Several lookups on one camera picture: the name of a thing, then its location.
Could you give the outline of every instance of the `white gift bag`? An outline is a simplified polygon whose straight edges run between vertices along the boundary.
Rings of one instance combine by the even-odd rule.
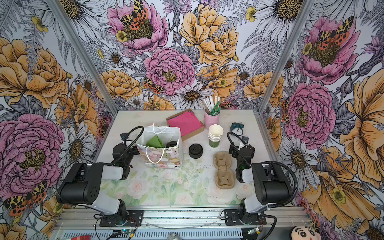
[[[177,142],[175,147],[147,147],[147,142],[154,136],[162,141],[163,145],[171,141]],[[183,161],[183,150],[181,143],[181,132],[178,127],[155,127],[144,128],[144,132],[136,142],[141,158],[149,167],[181,169]]]

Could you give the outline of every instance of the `blue alarm clock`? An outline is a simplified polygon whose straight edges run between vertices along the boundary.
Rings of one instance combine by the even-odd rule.
[[[234,134],[241,136],[241,135],[243,135],[243,128],[244,128],[244,124],[242,124],[241,122],[234,122],[234,123],[232,123],[229,130],[231,132],[233,132]]]

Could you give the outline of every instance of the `pink napkin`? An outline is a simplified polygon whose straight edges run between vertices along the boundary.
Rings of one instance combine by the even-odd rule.
[[[202,127],[200,121],[191,112],[185,112],[168,120],[170,127],[180,128],[181,136],[185,136]]]

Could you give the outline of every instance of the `cardboard tray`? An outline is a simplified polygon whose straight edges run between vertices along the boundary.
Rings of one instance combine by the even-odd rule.
[[[182,112],[179,112],[179,113],[177,113],[177,114],[175,114],[175,115],[172,115],[172,116],[170,116],[170,117],[167,118],[167,125],[168,125],[168,127],[169,127],[168,120],[170,120],[170,119],[172,119],[172,118],[175,118],[175,117],[177,117],[178,115],[183,114],[183,113],[185,113],[185,112],[191,112],[193,115],[195,115],[195,113],[194,113],[191,109],[187,109],[187,110],[184,110],[184,111],[182,111]],[[188,138],[191,138],[191,137],[195,136],[196,134],[199,134],[199,133],[201,133],[201,132],[204,131],[204,124],[203,124],[200,120],[199,120],[199,122],[200,122],[200,124],[201,124],[202,126],[201,126],[200,128],[198,128],[198,129],[196,129],[195,131],[190,132],[190,133],[188,133],[187,135],[182,136],[182,137],[181,137],[181,141],[185,141],[185,140],[187,140]]]

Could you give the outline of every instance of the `plush toy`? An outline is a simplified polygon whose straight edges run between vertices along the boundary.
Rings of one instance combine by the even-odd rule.
[[[290,234],[291,240],[321,240],[320,234],[308,226],[294,227]]]

